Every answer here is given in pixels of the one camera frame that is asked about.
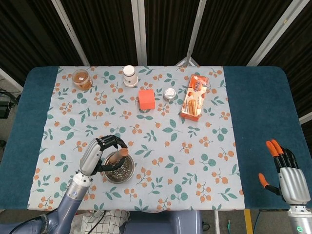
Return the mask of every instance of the metal pole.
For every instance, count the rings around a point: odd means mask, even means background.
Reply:
[[[18,90],[23,91],[23,87],[19,83],[17,83],[12,77],[10,77],[9,74],[7,74],[1,68],[0,68],[0,77],[6,79],[8,82],[10,82]]]
[[[309,122],[310,120],[312,120],[312,112],[306,114],[305,116],[299,118],[299,122],[300,124],[304,124],[306,122]]]
[[[186,60],[185,60],[184,66],[187,66],[190,62],[191,55],[192,55],[193,50],[194,50],[197,34],[199,31],[199,27],[200,27],[201,18],[203,17],[203,13],[205,10],[206,1],[207,0],[200,0],[199,1],[197,14],[196,14],[196,18],[195,18],[193,31],[192,31],[192,35],[191,35],[191,39],[190,39],[190,43],[189,43],[189,48],[187,50],[187,55],[186,55]]]
[[[88,59],[87,59],[87,57],[86,57],[86,55],[82,49],[82,46],[81,46],[81,44],[80,44],[80,42],[76,36],[74,28],[73,28],[67,14],[66,14],[66,11],[65,11],[61,1],[60,0],[51,0],[51,2],[53,3],[53,5],[54,5],[54,7],[58,13],[58,16],[60,17],[70,39],[72,40],[74,47],[76,48],[77,53],[79,54],[83,65],[90,66],[90,63],[89,63],[89,61],[88,61]]]
[[[219,213],[217,210],[214,210],[214,228],[215,234],[220,234]]]
[[[257,66],[310,0],[294,0],[264,39],[247,66]]]
[[[144,0],[131,0],[138,65],[147,65]]]

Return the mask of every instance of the pestle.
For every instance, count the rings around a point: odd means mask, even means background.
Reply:
[[[117,162],[118,160],[121,160],[122,157],[126,157],[128,155],[128,149],[127,148],[121,148],[119,151],[117,151],[114,155],[112,155],[109,158],[110,163]]]

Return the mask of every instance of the teal table edge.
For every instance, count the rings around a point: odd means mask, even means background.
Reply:
[[[27,76],[0,165],[0,209],[27,207],[57,72],[58,67],[37,67]],[[312,161],[287,77],[278,67],[224,67],[224,73],[245,206],[287,209],[280,197],[264,190],[258,181],[258,173],[263,172],[270,184],[278,186],[265,145],[274,138],[295,153],[311,194]]]

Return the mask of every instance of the silver robotic hand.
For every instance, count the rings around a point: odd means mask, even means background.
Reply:
[[[122,148],[128,146],[117,136],[108,135],[102,138],[93,139],[80,161],[80,170],[85,176],[95,175],[97,172],[113,171],[121,167],[125,161],[125,157],[115,166],[102,165],[101,156],[103,151],[111,146],[116,149],[120,145]]]
[[[293,233],[312,234],[312,212],[305,206],[311,198],[306,178],[299,169],[294,154],[289,149],[280,147],[276,140],[267,141],[266,144],[277,169],[279,188],[270,185],[264,175],[259,173],[262,186],[282,196],[283,200],[290,205],[288,217]]]

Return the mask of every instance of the metal lid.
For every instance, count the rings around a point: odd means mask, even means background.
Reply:
[[[176,91],[173,88],[168,88],[164,91],[163,97],[166,101],[173,101],[176,96]]]
[[[123,73],[125,76],[132,76],[135,73],[135,67],[131,65],[127,65],[123,68]]]

